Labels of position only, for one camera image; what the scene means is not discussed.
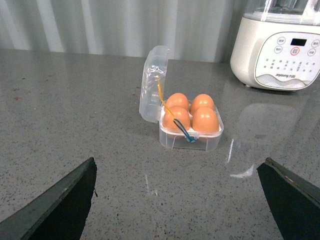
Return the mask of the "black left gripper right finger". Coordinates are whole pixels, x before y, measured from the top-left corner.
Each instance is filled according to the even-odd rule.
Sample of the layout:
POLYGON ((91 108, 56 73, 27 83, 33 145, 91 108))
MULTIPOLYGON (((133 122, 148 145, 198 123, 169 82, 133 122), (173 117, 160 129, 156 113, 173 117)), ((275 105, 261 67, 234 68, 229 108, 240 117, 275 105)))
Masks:
POLYGON ((272 158, 257 168, 265 198, 285 240, 320 238, 320 188, 272 158))

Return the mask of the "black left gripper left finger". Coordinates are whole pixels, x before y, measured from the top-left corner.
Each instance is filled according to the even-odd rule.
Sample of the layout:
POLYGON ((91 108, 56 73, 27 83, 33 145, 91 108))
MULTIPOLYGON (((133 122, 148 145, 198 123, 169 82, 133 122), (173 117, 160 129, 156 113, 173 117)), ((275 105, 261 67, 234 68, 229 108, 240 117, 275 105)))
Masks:
POLYGON ((2 240, 79 240, 91 209, 97 165, 93 157, 0 223, 2 240))

